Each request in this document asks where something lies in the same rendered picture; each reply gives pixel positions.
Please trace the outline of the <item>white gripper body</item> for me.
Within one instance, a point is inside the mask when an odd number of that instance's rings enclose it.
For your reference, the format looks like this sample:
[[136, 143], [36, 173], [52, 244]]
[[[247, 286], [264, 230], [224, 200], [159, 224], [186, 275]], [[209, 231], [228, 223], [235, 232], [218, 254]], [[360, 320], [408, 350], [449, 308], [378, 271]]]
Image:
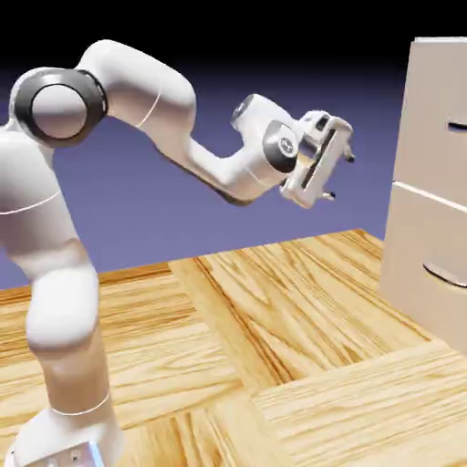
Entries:
[[353, 128], [339, 117], [302, 117], [297, 125], [302, 139], [296, 167], [279, 189], [284, 198], [309, 209], [326, 192], [325, 185], [343, 158]]

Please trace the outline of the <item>beige painted cabinet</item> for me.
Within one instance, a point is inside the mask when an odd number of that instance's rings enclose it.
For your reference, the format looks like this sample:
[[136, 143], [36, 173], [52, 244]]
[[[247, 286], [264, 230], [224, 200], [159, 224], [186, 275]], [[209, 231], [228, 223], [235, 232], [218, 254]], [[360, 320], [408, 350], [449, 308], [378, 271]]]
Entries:
[[380, 291], [467, 356], [467, 37], [410, 45]]

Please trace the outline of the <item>beige top drawer front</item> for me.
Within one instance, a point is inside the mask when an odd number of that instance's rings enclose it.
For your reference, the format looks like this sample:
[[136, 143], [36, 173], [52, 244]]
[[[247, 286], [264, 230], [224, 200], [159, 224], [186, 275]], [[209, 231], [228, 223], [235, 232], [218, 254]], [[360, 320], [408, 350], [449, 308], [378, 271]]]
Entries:
[[467, 38], [410, 45], [394, 180], [467, 205]]

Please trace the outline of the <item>beige drawer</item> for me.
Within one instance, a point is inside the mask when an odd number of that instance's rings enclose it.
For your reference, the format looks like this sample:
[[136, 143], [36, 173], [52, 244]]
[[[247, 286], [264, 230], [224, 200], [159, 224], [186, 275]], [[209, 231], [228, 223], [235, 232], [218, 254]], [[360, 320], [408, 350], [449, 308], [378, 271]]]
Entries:
[[467, 205], [467, 38], [410, 45], [394, 180]]
[[467, 270], [467, 207], [392, 185], [380, 290], [392, 305], [467, 356], [467, 288], [442, 282], [426, 262]]

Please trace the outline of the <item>beige bottom drawer front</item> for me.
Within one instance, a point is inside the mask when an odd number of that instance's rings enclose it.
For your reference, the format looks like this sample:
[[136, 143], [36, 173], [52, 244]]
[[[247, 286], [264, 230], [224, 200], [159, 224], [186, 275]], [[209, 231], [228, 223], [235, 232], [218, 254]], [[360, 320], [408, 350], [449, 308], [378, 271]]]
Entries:
[[442, 282], [426, 262], [467, 270], [467, 207], [392, 185], [380, 290], [392, 305], [467, 356], [467, 288]]

